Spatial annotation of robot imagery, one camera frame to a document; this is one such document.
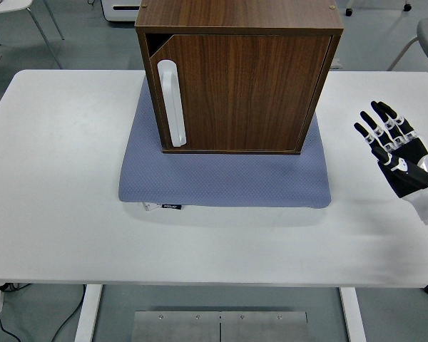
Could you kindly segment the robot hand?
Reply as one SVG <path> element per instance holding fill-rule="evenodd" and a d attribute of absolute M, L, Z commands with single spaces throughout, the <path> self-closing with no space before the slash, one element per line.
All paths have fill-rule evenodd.
<path fill-rule="evenodd" d="M 354 127 L 365 139 L 377 165 L 398 198 L 410 203 L 428 225 L 428 147 L 409 121 L 382 101 L 371 102 L 382 124 L 365 111 Z"/>

